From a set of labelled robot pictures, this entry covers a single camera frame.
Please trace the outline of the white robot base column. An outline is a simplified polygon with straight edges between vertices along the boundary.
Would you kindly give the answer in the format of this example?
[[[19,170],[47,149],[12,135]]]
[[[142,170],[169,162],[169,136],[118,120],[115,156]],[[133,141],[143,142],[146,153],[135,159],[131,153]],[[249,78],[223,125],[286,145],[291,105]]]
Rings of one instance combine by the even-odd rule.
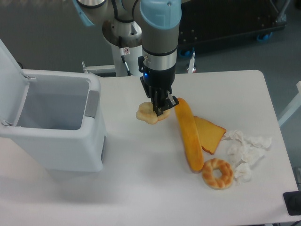
[[[117,19],[102,25],[105,40],[111,46],[117,77],[141,76],[138,57],[142,55],[142,30],[135,22],[123,23]]]

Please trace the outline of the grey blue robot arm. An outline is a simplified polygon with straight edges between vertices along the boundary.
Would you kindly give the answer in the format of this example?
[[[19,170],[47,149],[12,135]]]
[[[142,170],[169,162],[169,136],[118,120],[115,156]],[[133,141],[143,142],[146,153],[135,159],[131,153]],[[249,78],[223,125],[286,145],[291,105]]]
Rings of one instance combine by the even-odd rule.
[[[175,107],[172,95],[177,60],[179,0],[76,0],[87,26],[101,26],[111,45],[116,74],[139,76],[156,115]]]

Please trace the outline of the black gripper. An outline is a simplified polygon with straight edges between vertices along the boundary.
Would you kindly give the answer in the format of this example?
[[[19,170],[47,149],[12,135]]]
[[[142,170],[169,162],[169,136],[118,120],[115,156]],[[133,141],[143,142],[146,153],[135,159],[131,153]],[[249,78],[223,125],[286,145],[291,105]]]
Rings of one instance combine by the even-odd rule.
[[[161,116],[163,112],[179,104],[179,100],[171,94],[171,86],[175,80],[175,65],[166,70],[153,70],[144,64],[144,60],[143,56],[138,57],[139,72],[143,74],[140,80],[146,96],[152,99],[154,112],[157,116]]]

